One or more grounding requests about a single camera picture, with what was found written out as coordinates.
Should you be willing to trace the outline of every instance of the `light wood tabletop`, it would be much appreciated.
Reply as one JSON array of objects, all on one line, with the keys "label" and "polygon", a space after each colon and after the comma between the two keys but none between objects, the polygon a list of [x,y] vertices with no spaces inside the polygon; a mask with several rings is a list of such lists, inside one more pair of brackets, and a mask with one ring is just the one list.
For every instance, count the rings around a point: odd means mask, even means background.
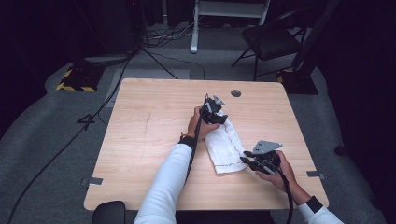
[{"label": "light wood tabletop", "polygon": [[[238,90],[240,97],[233,97]],[[259,140],[283,144],[281,150],[297,181],[325,206],[329,205],[287,94],[279,83],[125,78],[115,103],[92,177],[85,208],[110,201],[138,210],[158,168],[186,133],[193,109],[208,94],[224,103],[222,110],[242,145],[252,150]],[[188,181],[177,201],[178,210],[288,209],[287,195],[259,179],[249,168],[217,175],[199,141]]]}]

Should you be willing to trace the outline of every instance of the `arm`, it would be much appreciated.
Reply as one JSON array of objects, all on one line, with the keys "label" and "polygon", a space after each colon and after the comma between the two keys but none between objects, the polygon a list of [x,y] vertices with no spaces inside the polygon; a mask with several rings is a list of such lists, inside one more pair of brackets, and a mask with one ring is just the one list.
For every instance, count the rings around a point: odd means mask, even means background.
[{"label": "arm", "polygon": [[[298,183],[294,175],[290,163],[286,160],[282,151],[277,151],[276,154],[280,158],[280,168],[283,174],[289,180],[289,187],[292,198],[297,204],[300,213],[304,217],[306,223],[343,223],[338,217],[325,208],[315,196],[311,197]],[[275,175],[267,175],[265,173],[256,171],[261,179],[271,182],[277,189],[284,192],[285,186],[279,173]]]},{"label": "arm", "polygon": [[[177,199],[183,189],[189,168],[195,127],[200,107],[195,107],[187,134],[176,144],[163,161],[151,184],[134,223],[176,223]],[[201,123],[198,139],[203,139],[219,124]]]}]

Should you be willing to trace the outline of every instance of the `long-sleeve white shirt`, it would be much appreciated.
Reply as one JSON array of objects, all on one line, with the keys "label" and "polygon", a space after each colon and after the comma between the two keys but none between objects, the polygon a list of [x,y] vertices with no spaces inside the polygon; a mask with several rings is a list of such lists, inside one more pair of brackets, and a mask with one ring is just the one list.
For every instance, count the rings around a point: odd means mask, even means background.
[{"label": "long-sleeve white shirt", "polygon": [[[135,224],[177,223],[175,218],[177,199],[187,176],[192,151],[191,139],[183,138],[171,149],[140,206],[134,220]],[[315,205],[319,204],[319,207],[311,208],[308,203],[298,206],[306,223],[343,223],[327,208],[321,206],[316,198],[313,197],[310,201]]]}]

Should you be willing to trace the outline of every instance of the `white cloth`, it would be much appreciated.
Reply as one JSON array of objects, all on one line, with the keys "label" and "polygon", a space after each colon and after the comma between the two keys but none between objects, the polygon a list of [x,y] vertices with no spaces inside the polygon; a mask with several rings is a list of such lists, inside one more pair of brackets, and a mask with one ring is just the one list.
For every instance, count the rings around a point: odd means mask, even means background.
[{"label": "white cloth", "polygon": [[217,174],[237,172],[247,167],[239,159],[245,157],[245,149],[230,119],[207,134],[205,143]]}]

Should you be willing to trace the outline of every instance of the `chair leg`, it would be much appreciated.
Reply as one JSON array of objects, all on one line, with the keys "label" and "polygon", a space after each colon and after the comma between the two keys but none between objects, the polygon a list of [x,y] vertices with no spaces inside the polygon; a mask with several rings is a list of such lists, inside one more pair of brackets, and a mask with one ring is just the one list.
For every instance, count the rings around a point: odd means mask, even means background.
[{"label": "chair leg", "polygon": [[239,58],[233,64],[231,64],[231,67],[234,67],[239,62],[239,60],[244,58],[245,54],[247,54],[248,51],[250,51],[250,48],[245,49],[245,51],[241,54],[241,56],[239,56]]},{"label": "chair leg", "polygon": [[253,81],[256,81],[256,76],[257,76],[257,66],[259,64],[259,58],[256,56],[254,60],[254,76],[253,76]]}]

